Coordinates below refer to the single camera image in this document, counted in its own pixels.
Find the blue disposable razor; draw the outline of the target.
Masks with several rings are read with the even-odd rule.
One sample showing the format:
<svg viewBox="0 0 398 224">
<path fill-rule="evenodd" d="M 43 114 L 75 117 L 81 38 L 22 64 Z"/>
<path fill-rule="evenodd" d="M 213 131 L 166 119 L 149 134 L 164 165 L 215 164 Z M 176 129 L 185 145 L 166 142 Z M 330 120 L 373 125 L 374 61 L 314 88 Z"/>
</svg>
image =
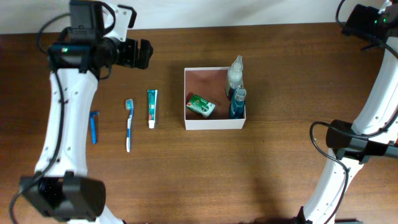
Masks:
<svg viewBox="0 0 398 224">
<path fill-rule="evenodd" d="M 96 122 L 95 122 L 95 116 L 98 116 L 98 115 L 99 115 L 99 111 L 91 111 L 90 112 L 91 142 L 93 144 L 96 144 L 98 142 L 97 134 L 96 134 Z"/>
</svg>

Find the green soap packet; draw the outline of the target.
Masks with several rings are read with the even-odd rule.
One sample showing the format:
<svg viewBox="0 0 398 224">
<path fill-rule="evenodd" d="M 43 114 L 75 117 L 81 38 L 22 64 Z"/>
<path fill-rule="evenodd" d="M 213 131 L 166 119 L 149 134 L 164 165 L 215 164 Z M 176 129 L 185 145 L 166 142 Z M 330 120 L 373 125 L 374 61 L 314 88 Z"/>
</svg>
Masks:
<svg viewBox="0 0 398 224">
<path fill-rule="evenodd" d="M 216 108 L 216 105 L 198 95 L 193 95 L 186 104 L 186 107 L 189 110 L 202 115 L 204 118 L 208 118 Z"/>
</svg>

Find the green toothpaste tube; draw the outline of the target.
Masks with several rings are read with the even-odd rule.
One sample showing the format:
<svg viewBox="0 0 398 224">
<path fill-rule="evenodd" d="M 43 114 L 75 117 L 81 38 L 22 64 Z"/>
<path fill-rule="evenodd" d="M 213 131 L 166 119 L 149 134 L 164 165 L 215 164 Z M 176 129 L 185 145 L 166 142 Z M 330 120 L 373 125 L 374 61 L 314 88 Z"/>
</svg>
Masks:
<svg viewBox="0 0 398 224">
<path fill-rule="evenodd" d="M 150 129 L 155 128 L 156 121 L 156 107 L 157 107 L 157 94 L 158 90 L 148 90 L 148 106 L 149 106 L 149 120 L 148 125 Z"/>
</svg>

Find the blue mouthwash bottle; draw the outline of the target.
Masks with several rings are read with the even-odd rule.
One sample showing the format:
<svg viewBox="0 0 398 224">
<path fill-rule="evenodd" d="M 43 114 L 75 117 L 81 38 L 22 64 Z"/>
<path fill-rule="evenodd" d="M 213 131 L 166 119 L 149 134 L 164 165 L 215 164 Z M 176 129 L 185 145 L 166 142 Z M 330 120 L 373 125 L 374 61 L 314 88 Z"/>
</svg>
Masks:
<svg viewBox="0 0 398 224">
<path fill-rule="evenodd" d="M 237 88 L 234 91 L 229 108 L 229 119 L 241 119 L 244 113 L 247 91 L 244 88 Z"/>
</svg>

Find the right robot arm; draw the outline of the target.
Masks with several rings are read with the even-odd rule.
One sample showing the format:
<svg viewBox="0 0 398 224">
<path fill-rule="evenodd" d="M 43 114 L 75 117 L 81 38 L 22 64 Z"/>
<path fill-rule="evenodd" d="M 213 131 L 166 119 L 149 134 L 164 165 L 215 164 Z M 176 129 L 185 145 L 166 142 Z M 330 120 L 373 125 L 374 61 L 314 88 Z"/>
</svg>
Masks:
<svg viewBox="0 0 398 224">
<path fill-rule="evenodd" d="M 325 123 L 327 152 L 322 176 L 310 200 L 293 223 L 335 223 L 335 215 L 349 184 L 372 157 L 397 158 L 397 1 L 381 8 L 357 4 L 342 34 L 367 40 L 370 48 L 385 50 L 381 68 L 365 103 L 353 123 Z"/>
</svg>

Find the clear purple spray bottle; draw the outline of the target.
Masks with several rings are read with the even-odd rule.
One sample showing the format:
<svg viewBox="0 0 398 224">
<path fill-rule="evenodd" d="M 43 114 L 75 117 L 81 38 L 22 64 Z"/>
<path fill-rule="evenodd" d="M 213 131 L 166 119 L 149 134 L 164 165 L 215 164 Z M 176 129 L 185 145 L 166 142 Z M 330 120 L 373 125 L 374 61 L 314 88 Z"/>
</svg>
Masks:
<svg viewBox="0 0 398 224">
<path fill-rule="evenodd" d="M 243 68 L 243 56 L 238 55 L 228 69 L 225 92 L 229 100 L 232 99 L 234 91 L 243 85 Z"/>
</svg>

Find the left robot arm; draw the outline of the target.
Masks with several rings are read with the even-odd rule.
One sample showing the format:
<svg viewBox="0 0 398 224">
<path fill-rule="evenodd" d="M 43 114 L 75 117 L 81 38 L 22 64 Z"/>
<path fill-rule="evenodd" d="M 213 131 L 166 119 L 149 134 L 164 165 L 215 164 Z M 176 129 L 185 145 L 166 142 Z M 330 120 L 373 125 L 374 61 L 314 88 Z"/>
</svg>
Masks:
<svg viewBox="0 0 398 224">
<path fill-rule="evenodd" d="M 70 1 L 70 25 L 47 50 L 51 103 L 44 147 L 18 196 L 42 216 L 65 223 L 119 223 L 106 206 L 102 181 L 87 176 L 86 139 L 101 70 L 115 65 L 146 69 L 148 40 L 127 37 L 137 13 L 109 1 Z"/>
</svg>

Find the blue white toothbrush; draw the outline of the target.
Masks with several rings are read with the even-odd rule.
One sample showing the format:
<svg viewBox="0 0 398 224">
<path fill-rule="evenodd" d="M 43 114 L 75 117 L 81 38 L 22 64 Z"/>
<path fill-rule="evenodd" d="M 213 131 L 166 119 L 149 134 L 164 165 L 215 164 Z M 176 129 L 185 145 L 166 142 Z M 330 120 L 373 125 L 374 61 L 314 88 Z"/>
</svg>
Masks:
<svg viewBox="0 0 398 224">
<path fill-rule="evenodd" d="M 134 114 L 134 102 L 132 99 L 126 100 L 126 109 L 129 110 L 127 119 L 127 136 L 126 136 L 126 151 L 131 151 L 131 122 Z"/>
</svg>

